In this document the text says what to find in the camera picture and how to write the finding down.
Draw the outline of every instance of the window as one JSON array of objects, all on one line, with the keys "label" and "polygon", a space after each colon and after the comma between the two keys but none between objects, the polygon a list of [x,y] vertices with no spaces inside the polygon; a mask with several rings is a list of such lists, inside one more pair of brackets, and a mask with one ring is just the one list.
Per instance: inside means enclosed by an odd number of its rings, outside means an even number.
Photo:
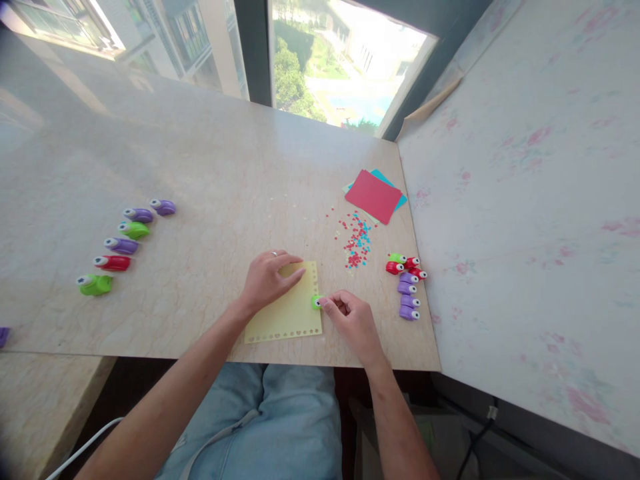
[{"label": "window", "polygon": [[[100,65],[83,61],[91,55],[249,99],[233,0],[13,0],[0,19],[60,62],[73,59],[72,71]],[[74,87],[88,93],[90,76],[77,76]]]},{"label": "window", "polygon": [[376,134],[404,82],[437,39],[342,0],[273,0],[273,106]]},{"label": "window", "polygon": [[138,55],[134,60],[129,64],[131,68],[136,70],[146,71],[149,73],[157,73],[155,65],[153,64],[153,60],[151,59],[151,55],[148,51],[142,53],[142,55]]},{"label": "window", "polygon": [[398,71],[395,73],[395,76],[401,77],[402,75],[404,75],[407,72],[409,66],[411,66],[411,62],[409,61],[400,62],[400,66],[398,67]]},{"label": "window", "polygon": [[198,5],[193,5],[176,16],[171,26],[183,56],[183,64],[188,69],[209,46]]}]

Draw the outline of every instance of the red paper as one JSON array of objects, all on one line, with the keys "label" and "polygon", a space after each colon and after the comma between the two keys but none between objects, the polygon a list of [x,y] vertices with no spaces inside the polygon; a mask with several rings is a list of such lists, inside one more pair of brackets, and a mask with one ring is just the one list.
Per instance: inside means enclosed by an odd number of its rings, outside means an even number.
[{"label": "red paper", "polygon": [[400,197],[400,190],[384,183],[366,170],[360,170],[351,190],[345,195],[348,202],[362,208],[385,225],[389,223]]}]

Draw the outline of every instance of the jeans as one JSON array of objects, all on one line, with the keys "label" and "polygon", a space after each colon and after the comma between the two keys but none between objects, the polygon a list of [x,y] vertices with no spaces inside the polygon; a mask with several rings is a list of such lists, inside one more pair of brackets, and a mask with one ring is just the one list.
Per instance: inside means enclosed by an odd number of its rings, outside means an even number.
[{"label": "jeans", "polygon": [[226,363],[156,479],[341,479],[334,387],[330,367]]}]

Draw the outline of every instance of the purple craft punch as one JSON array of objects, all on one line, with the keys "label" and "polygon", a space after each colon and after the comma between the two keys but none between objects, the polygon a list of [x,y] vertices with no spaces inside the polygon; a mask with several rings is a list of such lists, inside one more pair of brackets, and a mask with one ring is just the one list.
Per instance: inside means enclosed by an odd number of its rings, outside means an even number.
[{"label": "purple craft punch", "polygon": [[7,339],[9,338],[9,327],[0,327],[0,348],[5,346]]},{"label": "purple craft punch", "polygon": [[123,215],[131,221],[149,223],[153,221],[151,210],[147,209],[125,209]]},{"label": "purple craft punch", "polygon": [[410,307],[411,309],[416,309],[420,306],[420,300],[413,298],[410,295],[403,295],[400,297],[400,305],[404,307]]},{"label": "purple craft punch", "polygon": [[175,204],[172,201],[154,199],[151,200],[149,204],[161,217],[164,217],[166,215],[173,215],[175,213]]},{"label": "purple craft punch", "polygon": [[412,285],[407,282],[398,283],[398,292],[403,293],[404,295],[412,295],[418,291],[418,288],[415,285]]},{"label": "purple craft punch", "polygon": [[415,275],[410,274],[409,272],[404,272],[400,274],[400,281],[406,283],[418,283],[420,279]]},{"label": "purple craft punch", "polygon": [[108,238],[105,240],[105,247],[111,251],[133,255],[138,250],[138,242],[128,239]]},{"label": "purple craft punch", "polygon": [[400,307],[400,316],[405,320],[418,320],[420,318],[420,312],[413,310],[411,307]]}]

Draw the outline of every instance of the floor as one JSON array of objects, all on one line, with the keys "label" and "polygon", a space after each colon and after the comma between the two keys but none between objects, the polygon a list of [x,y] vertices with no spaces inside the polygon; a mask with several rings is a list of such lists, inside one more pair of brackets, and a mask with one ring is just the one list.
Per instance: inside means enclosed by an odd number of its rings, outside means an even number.
[{"label": "floor", "polygon": [[[87,419],[74,451],[84,445],[104,424],[126,415],[173,363],[174,360],[166,359],[119,358]],[[354,397],[364,406],[371,407],[371,394],[364,370],[336,368],[334,374],[342,422],[343,478],[352,479],[357,427],[349,411],[349,398]],[[436,406],[437,394],[428,372],[396,371],[395,376],[402,392],[409,394],[413,404]],[[72,480],[98,445],[99,441],[88,448],[63,472],[60,479]]]}]

